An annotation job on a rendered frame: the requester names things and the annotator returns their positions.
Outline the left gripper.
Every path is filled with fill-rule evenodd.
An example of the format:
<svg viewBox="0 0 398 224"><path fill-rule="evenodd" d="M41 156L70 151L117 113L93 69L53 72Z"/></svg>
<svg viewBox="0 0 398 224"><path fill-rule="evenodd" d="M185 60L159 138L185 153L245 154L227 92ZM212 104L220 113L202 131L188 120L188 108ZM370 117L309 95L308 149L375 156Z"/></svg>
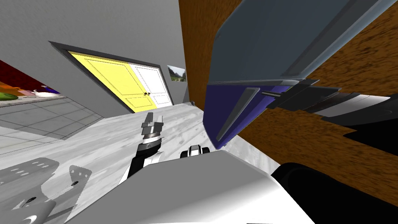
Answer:
<svg viewBox="0 0 398 224"><path fill-rule="evenodd" d="M160 115L156 122L153 122L153 112L148 112L146 116L146 122L142 123L142 132L141 135L150 136L150 137L157 137L160 136L163 123L163 116Z"/></svg>

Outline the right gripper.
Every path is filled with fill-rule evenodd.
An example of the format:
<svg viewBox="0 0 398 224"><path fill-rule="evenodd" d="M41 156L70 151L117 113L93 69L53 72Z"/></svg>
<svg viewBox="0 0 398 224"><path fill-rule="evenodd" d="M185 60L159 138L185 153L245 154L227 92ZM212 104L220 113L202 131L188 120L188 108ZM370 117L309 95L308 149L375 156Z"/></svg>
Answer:
<svg viewBox="0 0 398 224"><path fill-rule="evenodd" d="M298 105L291 107L297 107L299 110L314 113L336 105L350 95L350 93L339 92L339 88L311 86L318 81L319 79L284 80L282 82L282 91L285 92L281 92L282 95L274 98L266 108L275 109L287 101L291 101L289 104L293 105L297 101ZM300 103L298 103L298 100L293 100L296 95L299 95L298 99Z"/></svg>

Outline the white door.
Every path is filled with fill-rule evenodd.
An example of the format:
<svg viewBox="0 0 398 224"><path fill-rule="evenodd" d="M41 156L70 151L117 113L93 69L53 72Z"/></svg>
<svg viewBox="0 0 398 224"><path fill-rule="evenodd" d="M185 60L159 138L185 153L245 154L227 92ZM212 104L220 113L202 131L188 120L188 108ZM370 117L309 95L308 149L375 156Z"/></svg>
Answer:
<svg viewBox="0 0 398 224"><path fill-rule="evenodd" d="M159 68L133 63L129 65L157 108L173 105Z"/></svg>

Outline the yellow door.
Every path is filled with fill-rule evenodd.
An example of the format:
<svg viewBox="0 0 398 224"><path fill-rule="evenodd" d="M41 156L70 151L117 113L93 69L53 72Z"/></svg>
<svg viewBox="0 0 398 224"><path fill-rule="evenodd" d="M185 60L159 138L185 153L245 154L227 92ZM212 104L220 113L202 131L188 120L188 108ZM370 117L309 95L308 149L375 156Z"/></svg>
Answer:
<svg viewBox="0 0 398 224"><path fill-rule="evenodd" d="M157 108L127 62L73 51L69 53L134 112Z"/></svg>

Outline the blue-grey and purple door leaf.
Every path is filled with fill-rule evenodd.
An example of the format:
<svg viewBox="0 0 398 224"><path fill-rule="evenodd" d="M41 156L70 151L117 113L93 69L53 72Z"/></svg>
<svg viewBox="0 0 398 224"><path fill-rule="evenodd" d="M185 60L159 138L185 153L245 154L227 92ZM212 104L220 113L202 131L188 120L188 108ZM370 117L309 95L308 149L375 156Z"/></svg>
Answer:
<svg viewBox="0 0 398 224"><path fill-rule="evenodd" d="M242 0L216 33L203 125L220 149L397 0Z"/></svg>

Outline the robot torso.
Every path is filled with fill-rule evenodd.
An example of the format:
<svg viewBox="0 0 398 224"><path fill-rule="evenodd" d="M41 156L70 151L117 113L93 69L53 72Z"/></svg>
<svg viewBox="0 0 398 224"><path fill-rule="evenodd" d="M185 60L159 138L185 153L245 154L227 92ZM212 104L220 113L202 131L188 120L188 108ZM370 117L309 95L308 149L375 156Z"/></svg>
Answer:
<svg viewBox="0 0 398 224"><path fill-rule="evenodd" d="M225 150L150 164L66 224L315 224L268 173Z"/></svg>

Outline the grey counter with dishes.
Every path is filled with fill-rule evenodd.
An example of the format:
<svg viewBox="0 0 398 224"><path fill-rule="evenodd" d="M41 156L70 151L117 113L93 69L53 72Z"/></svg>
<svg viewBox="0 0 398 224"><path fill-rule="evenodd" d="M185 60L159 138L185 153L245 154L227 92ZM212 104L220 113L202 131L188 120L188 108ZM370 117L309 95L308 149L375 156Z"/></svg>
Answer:
<svg viewBox="0 0 398 224"><path fill-rule="evenodd" d="M59 92L0 60L0 107L62 98Z"/></svg>

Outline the landscape picture on wall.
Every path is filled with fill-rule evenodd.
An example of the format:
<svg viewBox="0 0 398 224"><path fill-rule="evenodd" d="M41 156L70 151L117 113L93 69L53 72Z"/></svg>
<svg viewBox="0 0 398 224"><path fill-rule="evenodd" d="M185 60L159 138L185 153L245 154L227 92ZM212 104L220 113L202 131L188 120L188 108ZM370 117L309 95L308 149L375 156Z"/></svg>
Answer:
<svg viewBox="0 0 398 224"><path fill-rule="evenodd" d="M172 81L187 82L185 69L170 65L168 65L167 67Z"/></svg>

